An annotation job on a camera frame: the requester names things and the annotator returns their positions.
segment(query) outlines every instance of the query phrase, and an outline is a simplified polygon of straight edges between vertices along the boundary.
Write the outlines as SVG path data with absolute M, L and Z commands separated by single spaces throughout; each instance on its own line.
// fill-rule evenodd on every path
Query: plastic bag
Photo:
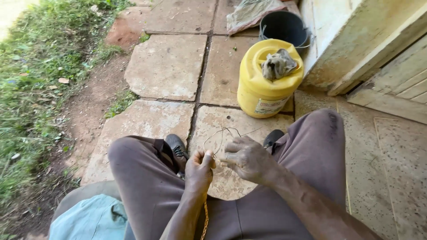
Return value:
M 243 0 L 233 13 L 227 15 L 227 33 L 233 35 L 257 26 L 268 13 L 285 8 L 280 0 Z

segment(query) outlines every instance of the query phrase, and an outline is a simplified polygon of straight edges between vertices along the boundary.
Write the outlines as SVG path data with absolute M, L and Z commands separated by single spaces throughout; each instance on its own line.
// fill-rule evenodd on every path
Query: right hand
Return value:
M 225 145 L 225 159 L 221 162 L 235 171 L 239 177 L 256 184 L 274 184 L 279 164 L 263 146 L 248 136 L 234 138 Z

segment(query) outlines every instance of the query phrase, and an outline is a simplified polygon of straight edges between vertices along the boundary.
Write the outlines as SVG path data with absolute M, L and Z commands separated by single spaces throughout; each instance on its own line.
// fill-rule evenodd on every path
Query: left hand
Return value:
M 216 168 L 214 153 L 211 150 L 206 152 L 195 152 L 185 165 L 185 191 L 196 194 L 206 200 L 208 189 L 214 177 L 212 172 Z

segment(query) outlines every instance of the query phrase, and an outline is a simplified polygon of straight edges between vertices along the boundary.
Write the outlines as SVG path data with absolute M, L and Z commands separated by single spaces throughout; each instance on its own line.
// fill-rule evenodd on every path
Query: brown trousers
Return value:
M 341 116 L 321 109 L 288 128 L 270 147 L 276 161 L 345 207 L 345 136 Z M 176 176 L 176 157 L 162 140 L 128 136 L 108 151 L 111 169 L 129 223 L 138 240 L 158 240 L 177 209 L 184 181 Z M 313 239 L 286 202 L 273 190 L 257 186 L 248 195 L 224 201 L 208 197 L 206 240 Z M 195 239 L 200 239 L 201 211 Z

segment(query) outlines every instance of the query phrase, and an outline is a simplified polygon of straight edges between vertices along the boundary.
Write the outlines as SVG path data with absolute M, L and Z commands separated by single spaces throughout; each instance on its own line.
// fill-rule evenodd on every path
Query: jerrycan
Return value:
M 268 80 L 262 75 L 261 63 L 267 55 L 286 49 L 297 62 L 297 68 L 288 76 Z M 278 39 L 266 39 L 255 43 L 244 55 L 240 63 L 237 101 L 241 109 L 251 117 L 267 118 L 274 116 L 285 106 L 286 101 L 301 84 L 304 75 L 303 61 L 295 47 Z

